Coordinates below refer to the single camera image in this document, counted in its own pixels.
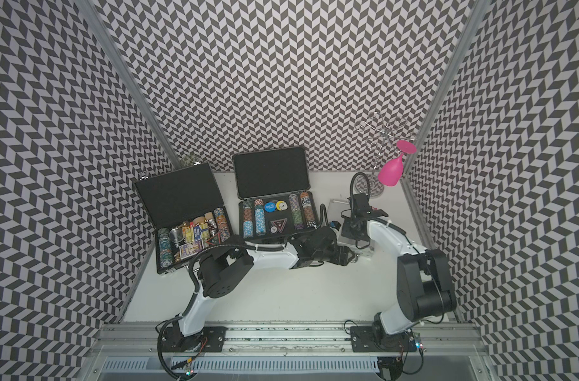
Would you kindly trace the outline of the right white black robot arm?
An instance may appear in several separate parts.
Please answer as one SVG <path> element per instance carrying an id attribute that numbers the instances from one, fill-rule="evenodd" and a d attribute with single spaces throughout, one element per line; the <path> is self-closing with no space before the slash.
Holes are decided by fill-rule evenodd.
<path id="1" fill-rule="evenodd" d="M 449 260 L 439 249 L 427 249 L 412 242 L 393 224 L 383 210 L 370 206 L 371 186 L 363 172 L 353 175 L 349 190 L 349 214 L 342 214 L 341 236 L 359 250 L 376 244 L 396 262 L 397 301 L 375 315 L 373 342 L 378 349 L 399 345 L 411 328 L 429 317 L 443 317 L 455 311 L 457 297 Z"/>

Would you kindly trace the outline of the silver aluminium poker case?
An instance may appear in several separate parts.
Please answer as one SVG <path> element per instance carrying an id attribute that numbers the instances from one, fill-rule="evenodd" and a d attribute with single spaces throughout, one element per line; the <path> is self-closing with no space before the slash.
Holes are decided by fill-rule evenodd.
<path id="1" fill-rule="evenodd" d="M 337 221 L 341 224 L 341 227 L 344 227 L 345 222 L 343 215 L 350 215 L 350 205 L 348 201 L 341 199 L 331 199 L 327 205 L 327 217 L 329 222 Z M 366 241 L 355 241 L 350 238 L 343 237 L 341 233 L 337 233 L 337 235 L 339 245 L 348 247 L 356 255 L 356 259 L 354 261 L 371 260 L 373 258 L 375 253 L 374 244 L 364 248 L 364 246 L 367 245 Z"/>

